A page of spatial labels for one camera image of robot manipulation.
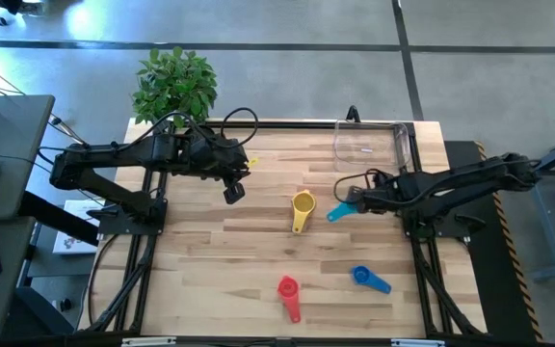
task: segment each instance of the measuring cup handle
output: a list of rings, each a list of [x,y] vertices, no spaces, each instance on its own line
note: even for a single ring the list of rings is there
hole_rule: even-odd
[[[309,212],[299,212],[295,210],[295,218],[293,219],[292,231],[294,233],[301,233],[305,227],[305,220]]]

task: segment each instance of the black cable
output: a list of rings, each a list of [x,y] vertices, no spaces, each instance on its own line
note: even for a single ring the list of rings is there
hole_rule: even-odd
[[[470,171],[470,172],[466,172],[466,173],[457,173],[457,174],[454,174],[454,175],[452,175],[452,176],[450,176],[450,177],[446,177],[446,178],[444,178],[444,179],[439,180],[438,182],[434,183],[433,185],[431,185],[430,187],[428,187],[427,189],[425,189],[425,190],[423,190],[421,193],[419,193],[418,196],[416,196],[416,197],[414,197],[414,198],[412,198],[412,199],[410,199],[410,200],[406,200],[406,201],[388,200],[388,199],[383,199],[383,198],[374,197],[374,196],[366,196],[366,198],[368,198],[368,199],[370,199],[370,200],[378,200],[378,201],[382,201],[382,202],[386,202],[386,203],[391,203],[391,204],[393,204],[393,205],[406,207],[406,206],[410,206],[410,205],[412,205],[412,204],[414,204],[414,203],[417,203],[417,202],[419,202],[420,200],[426,198],[426,197],[435,189],[435,187],[437,187],[438,185],[444,183],[445,181],[447,181],[447,180],[449,180],[449,179],[454,179],[454,178],[456,178],[456,177],[464,176],[464,175],[467,175],[467,174],[473,174],[473,173],[477,173],[477,172],[487,171],[487,170],[489,170],[489,169],[497,168],[497,167],[504,166],[504,165],[519,164],[519,163],[533,163],[533,162],[535,162],[535,163],[540,163],[541,160],[514,160],[514,161],[510,161],[510,162],[497,163],[497,164],[490,165],[490,166],[485,167],[485,168],[482,168],[482,169],[476,169],[476,170],[473,170],[473,171]],[[361,175],[365,175],[365,174],[367,174],[367,172],[366,172],[366,173],[360,173],[359,175],[355,175],[354,177],[361,176]],[[344,180],[344,179],[338,180],[337,182],[335,182],[335,185],[333,185],[333,192],[334,192],[334,193],[336,192],[336,185],[337,185],[337,183],[339,183],[339,182],[342,181],[342,180]],[[357,202],[360,201],[360,199],[357,200],[357,201],[343,201],[343,200],[340,200],[340,199],[338,199],[338,200],[339,200],[340,202],[346,202],[346,203],[357,203]]]
[[[38,164],[38,163],[36,163],[36,162],[34,162],[34,161],[31,161],[31,160],[29,160],[29,159],[27,159],[27,158],[15,157],[15,156],[11,156],[11,155],[2,155],[2,154],[0,154],[0,158],[8,158],[8,159],[22,160],[22,161],[27,162],[27,163],[29,163],[29,164],[31,164],[31,165],[35,165],[35,166],[39,167],[40,169],[42,169],[42,170],[44,170],[44,171],[46,171],[47,173],[50,174],[50,171],[49,171],[48,169],[46,169],[44,166],[42,166],[42,165],[40,165],[40,164]]]
[[[357,178],[357,177],[364,177],[365,178],[365,186],[367,187],[367,189],[372,188],[372,186],[370,185],[370,181],[367,178],[368,175],[370,174],[381,174],[382,176],[384,176],[385,179],[389,178],[388,173],[384,173],[378,169],[369,169],[368,171],[366,171],[365,173],[358,173],[358,174],[353,174],[353,175],[349,175],[346,177],[342,177],[340,179],[338,179],[337,181],[335,181],[335,184],[333,184],[333,196],[335,197],[336,200],[340,201],[340,202],[344,202],[344,203],[348,203],[348,204],[352,204],[352,203],[357,203],[359,201],[361,201],[363,199],[363,196],[359,197],[357,200],[342,200],[340,197],[337,196],[337,185],[345,180],[348,179],[353,179],[353,178]]]
[[[60,125],[64,130],[61,130],[57,127],[56,127],[56,129],[60,130],[60,132],[66,134],[66,136],[72,138],[73,140],[76,140],[76,142],[80,143],[83,146],[88,146],[89,145],[85,140],[83,140],[80,136],[78,136],[78,134],[74,130],[72,130],[72,128],[69,125],[67,125],[67,123],[65,121],[63,121],[62,119],[57,117],[52,112],[51,112],[50,115],[54,118],[54,120],[52,122],[50,122],[50,124],[53,125],[53,126]]]
[[[162,116],[162,118],[160,118],[154,124],[152,124],[149,129],[147,129],[143,134],[141,134],[141,136],[136,138],[131,143],[129,143],[125,146],[122,146],[120,148],[115,149],[115,152],[122,152],[124,150],[130,149],[131,147],[135,146],[142,139],[147,137],[153,131],[153,129],[155,129],[158,125],[160,125],[162,122],[164,122],[166,119],[168,119],[169,117],[172,117],[172,116],[180,116],[180,117],[185,118],[190,123],[190,126],[194,130],[196,130],[197,133],[200,136],[202,136],[206,141],[208,141],[209,143],[213,144],[216,147],[225,148],[225,149],[237,148],[237,147],[240,147],[243,144],[247,143],[249,140],[251,140],[251,138],[253,138],[254,135],[256,135],[256,131],[258,130],[258,116],[256,115],[256,113],[248,107],[240,107],[238,109],[235,109],[234,111],[232,111],[230,114],[228,114],[226,116],[225,120],[222,123],[221,133],[224,130],[225,121],[228,120],[228,118],[230,116],[236,114],[237,112],[241,112],[241,111],[248,111],[253,115],[253,117],[254,117],[254,130],[252,131],[252,133],[250,134],[250,136],[246,140],[244,140],[244,141],[242,141],[242,142],[240,142],[240,143],[238,143],[237,145],[234,145],[234,146],[224,146],[224,145],[218,144],[214,139],[209,138],[202,131],[202,129],[200,129],[198,124],[192,119],[192,117],[190,115],[182,113],[182,112],[173,111],[173,112],[169,112],[166,115]],[[92,154],[92,153],[96,154],[96,153],[111,153],[111,152],[113,152],[113,149],[97,149],[97,150],[85,149],[85,150],[82,150],[82,149],[71,149],[71,148],[61,148],[61,147],[47,147],[47,146],[39,147],[39,150],[40,149],[58,150],[58,151],[64,151],[64,152],[70,152],[70,153],[79,153],[79,154]]]
[[[88,291],[87,315],[89,317],[89,324],[90,325],[93,324],[92,292],[93,292],[93,282],[95,281],[95,272],[97,271],[97,267],[99,266],[100,261],[102,260],[102,256],[104,256],[106,254],[106,250],[108,250],[108,248],[111,246],[113,241],[115,241],[115,239],[117,239],[117,237],[118,237],[118,235],[115,234],[108,241],[106,241],[106,243],[104,244],[104,247],[102,247],[102,249],[100,249],[100,251],[97,253],[97,256],[95,257],[95,263],[93,264],[92,273],[90,274],[90,277],[89,277],[89,287],[87,289],[87,291]]]
[[[65,133],[64,130],[58,128],[57,125],[53,124],[52,122],[49,122],[48,125],[50,125],[53,129],[59,131],[60,133],[66,135],[66,136],[68,136],[68,137],[71,137],[71,136],[69,136],[69,134]]]
[[[44,154],[42,154],[42,152],[40,151],[40,149],[38,148],[38,157],[42,158],[43,161],[45,161],[46,163],[50,164],[51,166],[54,166],[55,163],[53,163],[52,160],[46,158],[46,156]]]
[[[228,121],[228,119],[230,118],[230,116],[232,116],[232,115],[234,115],[234,114],[236,114],[236,113],[238,113],[238,112],[241,112],[241,111],[248,111],[248,112],[250,112],[251,115],[254,117],[254,130],[252,131],[252,133],[250,134],[250,136],[249,136],[246,140],[240,142],[238,145],[231,146],[231,147],[222,147],[222,148],[236,148],[236,147],[240,147],[240,146],[242,146],[243,144],[246,144],[249,140],[251,140],[252,137],[254,137],[254,135],[256,135],[256,131],[258,131],[258,116],[257,116],[256,113],[255,113],[251,108],[249,108],[249,107],[239,107],[238,109],[232,110],[226,117],[224,117],[224,120],[222,120],[222,126],[220,126],[220,135],[222,135],[223,138],[226,138],[226,135],[224,134],[224,128],[225,128],[225,126],[226,126],[226,122]]]
[[[104,206],[104,203],[102,203],[102,202],[96,200],[94,197],[92,197],[92,196],[90,196],[89,194],[85,193],[85,191],[83,191],[82,189],[77,189],[77,191],[78,191],[80,194],[84,195],[85,197],[89,198],[89,200],[92,200],[93,202],[97,203],[97,204],[100,205],[100,206]]]

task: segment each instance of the table frame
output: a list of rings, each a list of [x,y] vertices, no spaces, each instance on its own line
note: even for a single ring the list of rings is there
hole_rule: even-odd
[[[366,121],[357,124],[356,127],[361,128],[366,123],[373,124],[393,124],[395,122],[391,121]],[[216,126],[220,125],[221,122],[218,120],[210,120],[207,125]],[[419,157],[416,134],[414,132],[414,126],[412,122],[404,122],[408,129],[409,143],[410,143],[410,153],[412,158],[412,168],[415,171],[422,171],[421,161]],[[228,128],[252,128],[252,121],[233,121],[228,123],[225,127]],[[322,120],[268,120],[263,121],[259,124],[259,128],[283,128],[283,129],[332,129],[334,128],[334,122],[322,121]],[[406,171],[406,167],[400,168],[400,173]],[[146,171],[145,178],[143,181],[143,190],[148,191],[151,185],[151,174],[152,172]],[[166,178],[167,173],[160,173],[158,178],[158,187],[166,189]],[[403,218],[403,224],[405,226],[405,233],[411,234],[413,224],[408,219]],[[296,347],[296,346],[533,346],[530,342],[520,342],[520,341],[505,341],[496,339],[487,334],[480,334],[476,331],[466,331],[462,330],[463,334],[454,334],[452,330],[452,321],[455,320],[466,322],[467,318],[463,316],[460,310],[457,308],[451,296],[447,293],[444,288],[442,274],[440,271],[440,262],[438,258],[438,250],[436,246],[435,238],[432,238],[427,242],[429,251],[429,262],[425,259],[421,249],[421,242],[419,240],[411,238],[412,251],[414,255],[415,263],[415,275],[417,278],[417,286],[419,291],[419,299],[421,304],[421,314],[423,317],[423,323],[425,328],[425,338],[424,339],[399,339],[399,338],[327,338],[327,337],[258,337],[258,336],[163,336],[163,337],[144,337],[141,336],[141,327],[143,323],[144,310],[146,295],[148,290],[148,283],[150,278],[150,268],[151,262],[153,260],[153,253],[157,241],[157,236],[148,236],[147,246],[145,247],[145,254],[147,255],[148,266],[144,266],[146,271],[142,271],[139,275],[139,264],[135,264],[135,259],[137,258],[139,247],[141,244],[140,235],[135,235],[130,243],[130,251],[128,254],[125,272],[124,272],[124,283],[128,283],[133,277],[140,279],[141,285],[139,288],[138,300],[136,303],[136,308],[134,311],[134,318],[132,324],[128,329],[123,328],[125,321],[125,312],[127,307],[127,297],[117,298],[116,300],[123,300],[123,305],[117,310],[117,318],[114,325],[114,330],[112,332],[87,332],[82,331],[77,334],[65,335],[65,336],[43,336],[37,338],[31,338],[24,341],[17,341],[18,345],[31,345],[31,346],[52,346],[59,344],[62,346],[85,346],[88,342],[95,345],[106,346],[113,345],[119,346],[124,340],[127,343],[132,343],[131,341],[142,341],[143,343],[148,343],[149,341],[155,343],[155,345],[168,345],[175,343],[186,343],[186,344],[198,344],[198,345],[241,345],[241,346],[252,346],[252,345],[270,345],[276,347]],[[428,293],[427,284],[433,288],[438,298],[439,310],[442,331],[439,332],[435,326],[432,318],[432,311],[430,306],[430,298]],[[555,344],[541,344],[536,345],[541,346],[555,346]]]
[[[357,109],[353,106],[351,107],[351,109],[349,110],[348,116],[346,117],[346,120],[351,120],[352,123],[350,124],[345,124],[345,125],[350,125],[350,126],[346,126],[347,128],[350,129],[365,129],[366,128],[366,124],[373,124],[370,125],[369,128],[372,129],[377,129],[378,128],[378,124],[385,124],[385,125],[392,125],[392,124],[397,124],[398,122],[392,122],[392,121],[367,121],[367,122],[361,122],[360,118],[358,116],[357,113]],[[418,147],[417,147],[417,142],[416,142],[416,134],[414,131],[414,125],[412,122],[404,122],[403,123],[406,126],[406,129],[408,130],[408,139],[409,139],[409,146],[410,146],[410,155],[412,158],[412,168],[414,169],[415,172],[420,172],[422,171],[422,167],[421,167],[421,161],[419,158],[419,152],[418,152]],[[210,120],[207,123],[208,126],[219,126],[221,125],[220,121],[217,120]],[[225,127],[227,128],[253,128],[254,127],[254,123],[252,121],[233,121],[230,123],[227,123],[225,125]],[[330,121],[317,121],[317,120],[285,120],[285,121],[280,121],[280,120],[269,120],[269,121],[262,121],[261,123],[259,123],[258,125],[259,128],[280,128],[280,129],[334,129],[335,124],[334,122],[330,122]],[[398,127],[396,127],[393,131],[394,131],[394,137],[397,139],[398,137]],[[396,146],[396,155],[398,158],[404,157],[404,153],[402,153],[402,148],[400,146]],[[407,171],[407,165],[402,164],[399,167],[399,172],[401,174],[405,173]],[[145,171],[145,177],[143,180],[143,191],[148,191],[149,187],[151,185],[151,172],[150,171]],[[161,189],[166,189],[166,173],[160,173],[159,176],[159,183],[158,183],[158,187]],[[402,217],[403,219],[403,225],[405,226],[405,234],[406,235],[411,235],[414,232],[414,227],[415,227],[415,223],[408,219],[407,217]],[[155,251],[155,245],[157,243],[157,236],[148,236],[148,240],[147,240],[147,246],[145,247],[145,255],[148,256],[148,259],[146,260],[146,264],[143,264],[144,267],[147,269],[146,271],[143,271],[141,274],[139,274],[139,264],[135,264],[136,259],[137,259],[137,255],[138,255],[138,251],[139,251],[139,247],[140,247],[140,243],[141,243],[141,235],[134,235],[132,237],[131,243],[130,243],[130,248],[129,248],[129,253],[128,253],[128,258],[126,261],[126,265],[125,265],[125,270],[124,270],[124,277],[123,277],[123,285],[125,286],[129,286],[129,282],[132,279],[136,279],[138,280],[138,278],[140,278],[141,281],[141,286],[139,289],[139,296],[138,296],[138,300],[136,303],[136,308],[134,311],[134,318],[132,320],[132,324],[129,326],[129,328],[126,330],[123,325],[124,325],[124,321],[125,321],[125,313],[127,310],[127,305],[128,305],[128,298],[127,295],[124,295],[124,297],[121,297],[121,291],[118,293],[118,295],[116,296],[115,300],[113,301],[113,303],[115,302],[121,302],[119,309],[117,309],[117,317],[115,318],[115,326],[114,326],[114,330],[120,331],[120,332],[133,332],[136,334],[140,334],[141,333],[141,328],[142,328],[142,323],[143,323],[143,316],[144,316],[144,310],[145,310],[145,303],[146,303],[146,295],[147,295],[147,290],[148,290],[148,281],[149,281],[149,277],[150,277],[150,268],[151,268],[151,262],[153,260],[153,254]],[[453,327],[451,324],[451,318],[453,317],[454,320],[456,320],[456,322],[463,322],[465,320],[466,323],[467,319],[465,319],[465,316],[463,316],[463,314],[460,312],[460,310],[458,309],[458,307],[456,306],[456,304],[453,302],[453,300],[451,299],[450,295],[447,293],[446,289],[444,288],[444,284],[443,284],[443,280],[442,280],[442,273],[440,270],[440,260],[438,257],[438,249],[436,246],[436,240],[433,238],[431,239],[429,242],[427,242],[427,246],[428,246],[428,252],[429,252],[429,258],[430,258],[430,262],[428,263],[425,259],[425,257],[423,256],[422,250],[421,250],[421,242],[419,242],[418,239],[415,238],[411,238],[411,246],[412,246],[412,251],[413,251],[413,255],[414,255],[414,261],[415,261],[415,275],[416,275],[416,279],[417,279],[417,286],[418,286],[418,292],[419,292],[419,300],[421,303],[421,314],[423,316],[423,323],[424,323],[424,328],[425,328],[425,333],[426,336],[430,336],[432,334],[437,334],[438,333],[438,329],[435,326],[435,323],[433,321],[433,316],[432,316],[432,309],[431,309],[431,304],[430,304],[430,297],[429,297],[429,293],[427,290],[427,283],[430,284],[430,286],[435,290],[437,298],[438,298],[438,303],[439,303],[439,310],[440,310],[440,319],[441,319],[441,325],[442,325],[442,331],[445,334],[452,334],[453,333]],[[464,330],[465,333],[475,333],[478,332],[476,331],[476,329],[474,331],[471,332],[467,332],[466,330]],[[187,343],[204,343],[206,341],[209,340],[214,340],[214,339],[220,339],[219,337],[209,337],[209,336],[189,336],[189,337],[180,337],[180,338],[185,338]],[[232,338],[230,337],[228,339],[231,343],[249,343],[250,339],[248,337],[241,337],[241,339],[237,339],[237,338]],[[323,342],[330,342],[330,343],[334,343],[340,340],[344,340],[344,341],[348,341],[349,344],[353,344],[356,343],[355,340],[352,339],[334,339],[334,338],[311,338],[309,339],[309,341],[323,341]],[[371,340],[375,340],[378,342],[382,341],[382,339],[371,339]]]

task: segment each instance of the clear plastic container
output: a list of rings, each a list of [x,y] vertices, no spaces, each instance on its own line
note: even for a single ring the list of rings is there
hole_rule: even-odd
[[[406,125],[338,120],[333,135],[333,163],[342,173],[363,173],[379,169],[397,174],[410,163],[410,142]]]

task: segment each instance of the white paper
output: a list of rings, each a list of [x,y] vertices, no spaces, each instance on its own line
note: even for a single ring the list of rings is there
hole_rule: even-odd
[[[66,200],[64,210],[78,218],[87,220],[94,226],[99,226],[97,219],[90,219],[87,211],[100,209],[102,205],[93,200]],[[58,231],[55,245],[53,246],[53,254],[92,254],[95,253],[95,246],[79,241],[66,233]]]

